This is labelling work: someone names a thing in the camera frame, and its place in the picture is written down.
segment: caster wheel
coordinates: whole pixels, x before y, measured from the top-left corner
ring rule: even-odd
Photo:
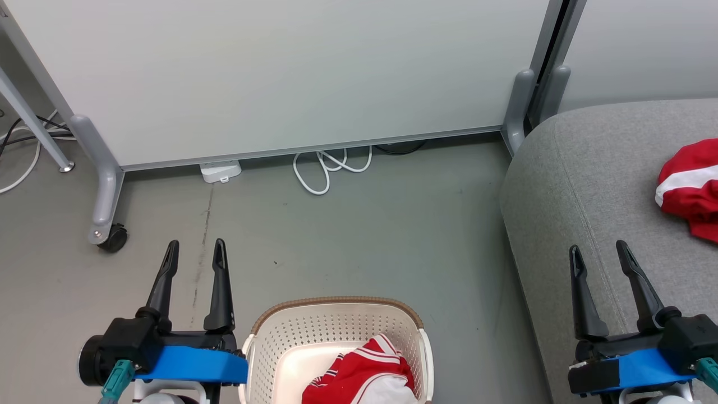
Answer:
[[[125,226],[116,223],[110,227],[110,234],[107,236],[102,244],[98,244],[97,247],[107,252],[117,252],[125,246],[127,242],[127,229]]]

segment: white cable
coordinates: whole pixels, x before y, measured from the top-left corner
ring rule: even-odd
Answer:
[[[37,164],[37,159],[39,159],[39,157],[40,157],[40,142],[38,142],[37,147],[35,147],[35,158],[32,160],[32,163],[30,164],[30,168],[28,168],[27,171],[25,171],[25,174],[23,174],[22,177],[18,178],[17,181],[8,185],[5,188],[0,189],[0,194],[9,191],[12,188],[17,187],[18,185],[20,185],[20,183],[22,181],[25,181],[25,178],[27,178],[27,176],[30,175],[30,172],[32,172],[32,169],[35,168],[35,165]]]
[[[50,117],[47,118],[47,120],[48,120],[48,121],[52,121],[52,118],[54,118],[55,115],[57,115],[57,109],[55,109],[55,111],[52,112],[52,114],[50,114]],[[15,131],[18,131],[18,130],[27,130],[27,131],[31,132],[29,127],[17,127],[17,128],[15,128],[15,129],[12,130],[11,134],[12,134],[12,133],[15,133]],[[61,130],[64,131],[64,129],[62,129],[62,128],[53,128],[53,129],[48,129],[47,131],[50,132],[50,133],[52,133],[52,132],[58,132],[58,131],[61,131]],[[5,134],[3,137],[0,137],[0,141],[1,141],[2,139],[5,139],[5,136],[7,136],[7,134]],[[57,140],[76,140],[74,137],[53,137],[53,139],[57,139]],[[5,193],[5,192],[11,190],[12,188],[17,187],[18,185],[20,185],[20,183],[21,183],[22,181],[25,181],[25,178],[27,178],[27,176],[30,175],[30,173],[32,172],[32,170],[35,168],[35,165],[37,164],[37,160],[39,159],[39,157],[40,157],[40,142],[37,142],[37,147],[35,147],[35,157],[34,157],[34,159],[32,160],[32,163],[30,163],[30,167],[27,169],[27,171],[25,171],[25,174],[23,174],[20,178],[17,179],[17,181],[15,181],[14,183],[8,185],[8,186],[5,187],[5,188],[0,189],[0,194],[3,194],[3,193]]]
[[[326,152],[316,152],[317,159],[319,159],[319,164],[322,166],[322,171],[324,171],[324,179],[327,183],[327,185],[324,187],[323,190],[311,189],[307,185],[307,183],[305,183],[304,178],[302,178],[302,176],[299,174],[299,170],[297,169],[297,159],[299,158],[301,153],[295,154],[294,161],[292,162],[292,167],[294,168],[294,174],[297,175],[297,180],[299,180],[299,182],[302,184],[304,189],[308,190],[310,193],[313,193],[315,195],[324,195],[329,191],[329,183],[330,183],[329,182],[329,171],[336,172],[336,171],[339,171],[344,168],[346,170],[351,171],[352,173],[361,173],[361,172],[365,171],[367,168],[369,168],[369,164],[371,164],[371,151],[372,151],[371,146],[369,146],[369,157],[366,160],[366,165],[364,165],[364,167],[362,167],[362,168],[353,168],[353,167],[349,167],[348,165],[346,165],[347,150],[343,149],[343,151],[344,151],[344,158],[342,159],[342,161],[335,159],[332,155],[329,155]],[[331,168],[327,167],[327,163],[324,161],[325,156],[328,157],[329,160],[333,161],[337,166],[331,167]]]

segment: teal connector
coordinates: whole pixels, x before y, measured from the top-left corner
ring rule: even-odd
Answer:
[[[696,362],[698,380],[718,393],[718,364],[711,358],[699,359]]]
[[[126,359],[118,360],[102,387],[102,400],[99,404],[116,404],[122,392],[134,379],[134,365]]]

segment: sofa cushion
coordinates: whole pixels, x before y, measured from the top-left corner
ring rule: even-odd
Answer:
[[[567,382],[574,361],[569,247],[578,244],[612,334],[638,319],[615,242],[625,240],[663,304],[718,321],[718,244],[661,213],[656,180],[678,149],[718,137],[718,100],[595,106],[553,116],[516,153],[500,195],[554,402],[590,403]],[[698,382],[696,397],[718,403]]]

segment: red and white cloth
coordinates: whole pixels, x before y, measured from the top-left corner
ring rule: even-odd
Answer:
[[[688,219],[694,236],[718,243],[718,139],[682,147],[663,166],[656,203]]]
[[[384,334],[340,354],[302,394],[302,404],[417,404],[414,376]]]

